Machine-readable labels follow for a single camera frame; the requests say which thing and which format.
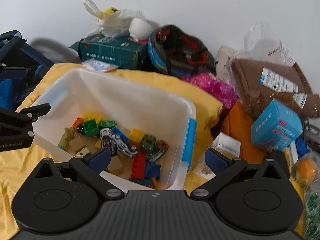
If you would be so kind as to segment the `wooden cube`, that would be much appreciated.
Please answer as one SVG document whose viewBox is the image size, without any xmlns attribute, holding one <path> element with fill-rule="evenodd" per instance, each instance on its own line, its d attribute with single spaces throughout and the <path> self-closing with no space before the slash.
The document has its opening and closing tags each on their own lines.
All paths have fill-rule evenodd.
<svg viewBox="0 0 320 240">
<path fill-rule="evenodd" d="M 124 168 L 118 156 L 114 156 L 111 158 L 107 170 L 109 173 L 114 174 L 116 176 L 123 174 Z"/>
<path fill-rule="evenodd" d="M 82 150 L 86 145 L 85 142 L 83 141 L 82 137 L 77 136 L 74 139 L 72 139 L 69 142 L 69 145 L 71 147 L 72 152 L 78 153 L 80 150 Z"/>
</svg>

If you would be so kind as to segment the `teal green cylinder toy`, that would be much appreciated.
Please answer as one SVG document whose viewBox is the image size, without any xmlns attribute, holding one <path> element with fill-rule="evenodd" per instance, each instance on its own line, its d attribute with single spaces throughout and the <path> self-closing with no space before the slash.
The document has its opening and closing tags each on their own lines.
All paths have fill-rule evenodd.
<svg viewBox="0 0 320 240">
<path fill-rule="evenodd" d="M 58 148 L 67 151 L 69 143 L 74 139 L 75 129 L 73 127 L 66 127 L 65 132 L 63 133 L 59 143 Z"/>
</svg>

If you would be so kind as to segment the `green square block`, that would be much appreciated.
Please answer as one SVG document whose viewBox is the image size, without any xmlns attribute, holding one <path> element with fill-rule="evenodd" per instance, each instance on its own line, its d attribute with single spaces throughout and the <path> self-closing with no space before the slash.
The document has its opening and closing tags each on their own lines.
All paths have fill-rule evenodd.
<svg viewBox="0 0 320 240">
<path fill-rule="evenodd" d="M 84 135 L 88 137 L 93 137 L 97 134 L 99 134 L 100 130 L 96 123 L 95 119 L 88 120 L 83 123 L 84 127 Z"/>
</svg>

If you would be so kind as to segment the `white police toy car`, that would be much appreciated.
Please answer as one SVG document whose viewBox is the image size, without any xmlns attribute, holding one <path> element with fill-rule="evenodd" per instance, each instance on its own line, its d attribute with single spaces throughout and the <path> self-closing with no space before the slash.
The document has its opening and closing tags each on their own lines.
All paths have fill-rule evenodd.
<svg viewBox="0 0 320 240">
<path fill-rule="evenodd" d="M 128 142 L 125 142 L 120 135 L 113 134 L 111 140 L 116 144 L 118 150 L 125 156 L 133 158 L 138 154 L 138 150 L 134 145 L 130 145 Z"/>
</svg>

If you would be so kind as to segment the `small blue duplo brick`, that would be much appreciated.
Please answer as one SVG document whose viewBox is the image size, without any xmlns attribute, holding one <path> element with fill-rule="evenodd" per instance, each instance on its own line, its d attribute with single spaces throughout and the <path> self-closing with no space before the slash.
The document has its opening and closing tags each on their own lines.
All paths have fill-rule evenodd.
<svg viewBox="0 0 320 240">
<path fill-rule="evenodd" d="M 117 126 L 114 126 L 111 130 L 112 134 L 119 135 L 124 142 L 129 142 L 129 138 Z"/>
</svg>

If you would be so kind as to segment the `orange building block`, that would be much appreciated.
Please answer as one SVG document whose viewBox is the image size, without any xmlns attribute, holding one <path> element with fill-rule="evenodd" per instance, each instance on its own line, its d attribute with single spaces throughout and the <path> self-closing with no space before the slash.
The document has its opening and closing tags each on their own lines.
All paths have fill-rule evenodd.
<svg viewBox="0 0 320 240">
<path fill-rule="evenodd" d="M 84 123 L 84 119 L 83 118 L 80 118 L 78 117 L 72 124 L 72 127 L 74 129 L 76 129 L 79 125 L 83 124 Z"/>
</svg>

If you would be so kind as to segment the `green patterned arch block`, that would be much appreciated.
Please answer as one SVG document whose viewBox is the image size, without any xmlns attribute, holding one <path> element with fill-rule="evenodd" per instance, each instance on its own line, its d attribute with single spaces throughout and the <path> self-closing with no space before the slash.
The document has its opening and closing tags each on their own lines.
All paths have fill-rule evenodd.
<svg viewBox="0 0 320 240">
<path fill-rule="evenodd" d="M 102 128 L 113 128 L 117 125 L 117 122 L 115 120 L 101 120 L 99 122 L 99 126 Z"/>
</svg>

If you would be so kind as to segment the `long red building block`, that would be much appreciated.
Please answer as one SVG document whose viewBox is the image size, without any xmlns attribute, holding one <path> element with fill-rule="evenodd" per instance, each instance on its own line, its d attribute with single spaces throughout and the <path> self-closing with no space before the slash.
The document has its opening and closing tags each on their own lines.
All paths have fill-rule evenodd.
<svg viewBox="0 0 320 240">
<path fill-rule="evenodd" d="M 146 168 L 146 152 L 139 151 L 133 158 L 131 179 L 143 180 Z"/>
</svg>

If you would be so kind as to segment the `yellow duplo brick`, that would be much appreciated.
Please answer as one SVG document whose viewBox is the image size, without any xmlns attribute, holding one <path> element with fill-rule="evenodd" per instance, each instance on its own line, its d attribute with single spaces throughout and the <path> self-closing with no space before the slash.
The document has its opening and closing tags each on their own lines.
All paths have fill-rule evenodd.
<svg viewBox="0 0 320 240">
<path fill-rule="evenodd" d="M 100 124 L 104 120 L 103 116 L 94 112 L 87 111 L 82 117 L 84 121 L 95 120 L 97 124 Z"/>
</svg>

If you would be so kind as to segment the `yellow hollow building block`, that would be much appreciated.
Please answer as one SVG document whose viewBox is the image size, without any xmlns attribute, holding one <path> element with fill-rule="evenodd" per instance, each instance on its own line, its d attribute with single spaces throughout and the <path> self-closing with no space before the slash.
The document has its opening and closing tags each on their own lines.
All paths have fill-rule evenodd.
<svg viewBox="0 0 320 240">
<path fill-rule="evenodd" d="M 131 129 L 131 131 L 129 132 L 129 139 L 131 141 L 134 141 L 138 144 L 140 144 L 142 142 L 142 140 L 144 139 L 145 133 L 139 129 L 133 128 Z"/>
</svg>

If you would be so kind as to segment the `dark green toy car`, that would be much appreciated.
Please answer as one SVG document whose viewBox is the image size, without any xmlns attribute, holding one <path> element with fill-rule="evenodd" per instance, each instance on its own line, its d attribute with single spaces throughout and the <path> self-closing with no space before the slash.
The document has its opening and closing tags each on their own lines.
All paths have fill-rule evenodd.
<svg viewBox="0 0 320 240">
<path fill-rule="evenodd" d="M 158 159 L 160 159 L 169 149 L 169 145 L 164 140 L 156 141 L 155 147 L 147 156 L 147 161 L 149 163 L 155 163 Z"/>
</svg>

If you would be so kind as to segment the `blue airplane round block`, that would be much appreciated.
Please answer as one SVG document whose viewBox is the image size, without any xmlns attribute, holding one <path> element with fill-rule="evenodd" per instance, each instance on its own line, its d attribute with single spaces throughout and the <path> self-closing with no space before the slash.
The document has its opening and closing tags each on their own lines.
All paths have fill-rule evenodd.
<svg viewBox="0 0 320 240">
<path fill-rule="evenodd" d="M 145 167 L 145 179 L 155 178 L 160 180 L 161 164 L 146 163 Z"/>
</svg>

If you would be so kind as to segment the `teal orange toy vehicle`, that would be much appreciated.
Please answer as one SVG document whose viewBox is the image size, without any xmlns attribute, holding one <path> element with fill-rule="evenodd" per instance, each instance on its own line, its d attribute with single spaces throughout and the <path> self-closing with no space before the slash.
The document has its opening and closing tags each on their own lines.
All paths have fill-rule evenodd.
<svg viewBox="0 0 320 240">
<path fill-rule="evenodd" d="M 135 180 L 130 178 L 129 181 L 145 187 L 149 187 L 151 189 L 158 189 L 158 180 L 156 178 L 143 179 L 143 180 Z"/>
</svg>

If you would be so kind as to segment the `green patterned plastic bag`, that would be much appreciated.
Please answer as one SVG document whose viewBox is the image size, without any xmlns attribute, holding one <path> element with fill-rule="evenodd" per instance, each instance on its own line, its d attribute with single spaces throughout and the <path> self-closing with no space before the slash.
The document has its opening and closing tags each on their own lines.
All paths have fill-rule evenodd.
<svg viewBox="0 0 320 240">
<path fill-rule="evenodd" d="M 311 162 L 313 178 L 307 182 L 305 191 L 305 239 L 319 239 L 319 155 L 307 158 Z"/>
</svg>

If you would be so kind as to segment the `black red helmet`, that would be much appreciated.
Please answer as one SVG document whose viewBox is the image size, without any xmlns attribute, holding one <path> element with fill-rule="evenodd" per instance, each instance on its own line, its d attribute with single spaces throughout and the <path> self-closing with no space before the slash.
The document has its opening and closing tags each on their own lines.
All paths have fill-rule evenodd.
<svg viewBox="0 0 320 240">
<path fill-rule="evenodd" d="M 179 78 L 206 72 L 216 75 L 216 61 L 204 43 L 175 25 L 162 26 L 151 34 L 148 54 L 162 74 Z"/>
</svg>

